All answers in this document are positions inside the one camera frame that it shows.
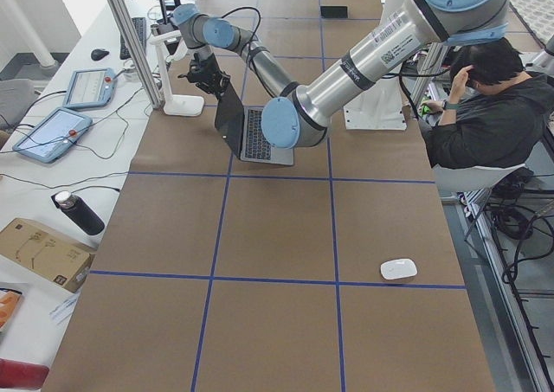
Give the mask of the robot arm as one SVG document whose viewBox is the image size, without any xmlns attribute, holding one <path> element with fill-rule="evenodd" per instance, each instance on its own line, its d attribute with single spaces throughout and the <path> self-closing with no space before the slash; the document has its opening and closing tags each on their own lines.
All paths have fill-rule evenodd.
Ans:
<svg viewBox="0 0 554 392">
<path fill-rule="evenodd" d="M 300 85 L 250 30 L 201 13 L 187 3 L 175 8 L 178 27 L 194 59 L 187 78 L 220 95 L 214 48 L 237 53 L 264 85 L 271 100 L 261 113 L 265 139 L 280 148 L 317 145 L 332 115 L 372 88 L 431 42 L 448 45 L 493 42 L 506 32 L 509 0 L 403 0 L 386 22 L 371 31 L 309 85 Z"/>
</svg>

